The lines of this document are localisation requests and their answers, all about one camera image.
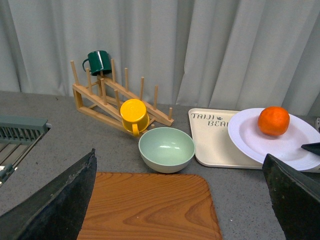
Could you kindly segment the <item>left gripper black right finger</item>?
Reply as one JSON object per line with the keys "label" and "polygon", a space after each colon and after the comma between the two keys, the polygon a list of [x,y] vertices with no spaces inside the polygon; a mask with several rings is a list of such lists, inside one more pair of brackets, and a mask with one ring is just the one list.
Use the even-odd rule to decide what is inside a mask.
{"label": "left gripper black right finger", "polygon": [[267,154],[262,171],[287,240],[320,238],[320,183]]}

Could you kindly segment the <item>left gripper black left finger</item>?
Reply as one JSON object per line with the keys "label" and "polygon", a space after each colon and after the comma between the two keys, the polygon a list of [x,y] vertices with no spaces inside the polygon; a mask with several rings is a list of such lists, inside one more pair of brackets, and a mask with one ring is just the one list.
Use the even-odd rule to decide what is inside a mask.
{"label": "left gripper black left finger", "polygon": [[0,217],[2,240],[75,240],[97,173],[95,150]]}

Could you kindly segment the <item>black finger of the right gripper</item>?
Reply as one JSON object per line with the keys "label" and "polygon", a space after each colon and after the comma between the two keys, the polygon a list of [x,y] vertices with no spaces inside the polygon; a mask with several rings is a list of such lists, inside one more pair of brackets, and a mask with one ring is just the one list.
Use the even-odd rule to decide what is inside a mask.
{"label": "black finger of the right gripper", "polygon": [[303,144],[301,148],[317,156],[320,156],[320,142]]}

